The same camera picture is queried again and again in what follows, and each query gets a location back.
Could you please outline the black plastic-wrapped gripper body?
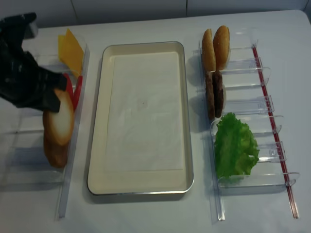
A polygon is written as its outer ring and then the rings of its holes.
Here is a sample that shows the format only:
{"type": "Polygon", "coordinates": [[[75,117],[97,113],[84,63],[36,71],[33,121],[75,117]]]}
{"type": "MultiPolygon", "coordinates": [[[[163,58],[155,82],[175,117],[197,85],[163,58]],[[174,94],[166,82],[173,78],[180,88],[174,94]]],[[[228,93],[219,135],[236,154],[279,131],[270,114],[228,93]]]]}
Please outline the black plastic-wrapped gripper body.
{"type": "Polygon", "coordinates": [[[25,13],[0,20],[0,97],[17,108],[36,108],[47,90],[46,71],[22,48],[25,38],[36,34],[36,13],[25,13]]]}

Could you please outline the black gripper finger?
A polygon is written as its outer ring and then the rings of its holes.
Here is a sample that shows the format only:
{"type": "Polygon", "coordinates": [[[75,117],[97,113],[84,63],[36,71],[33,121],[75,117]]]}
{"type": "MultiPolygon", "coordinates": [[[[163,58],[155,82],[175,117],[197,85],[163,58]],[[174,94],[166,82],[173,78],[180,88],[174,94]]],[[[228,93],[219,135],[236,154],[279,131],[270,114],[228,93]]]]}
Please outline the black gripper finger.
{"type": "Polygon", "coordinates": [[[63,73],[46,70],[45,83],[48,88],[66,91],[67,79],[63,73]]]}
{"type": "Polygon", "coordinates": [[[60,109],[60,100],[55,93],[45,93],[36,104],[36,109],[58,113],[60,109]]]}

